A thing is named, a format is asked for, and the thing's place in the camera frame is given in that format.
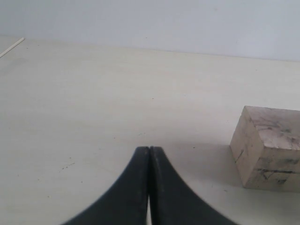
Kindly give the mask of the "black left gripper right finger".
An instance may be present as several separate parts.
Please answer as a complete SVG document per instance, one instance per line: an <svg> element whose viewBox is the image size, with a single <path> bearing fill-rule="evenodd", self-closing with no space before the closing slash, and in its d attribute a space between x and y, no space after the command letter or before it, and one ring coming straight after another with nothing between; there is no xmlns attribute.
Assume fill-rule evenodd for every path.
<svg viewBox="0 0 300 225"><path fill-rule="evenodd" d="M150 147L150 214L153 225L234 225L179 176L161 147Z"/></svg>

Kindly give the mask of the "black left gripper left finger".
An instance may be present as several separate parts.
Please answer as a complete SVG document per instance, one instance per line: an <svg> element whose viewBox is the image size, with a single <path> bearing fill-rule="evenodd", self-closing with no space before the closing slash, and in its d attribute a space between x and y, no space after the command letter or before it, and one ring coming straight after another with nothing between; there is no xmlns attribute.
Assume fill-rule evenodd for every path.
<svg viewBox="0 0 300 225"><path fill-rule="evenodd" d="M149 147L138 147L114 184L66 225L145 225L148 208Z"/></svg>

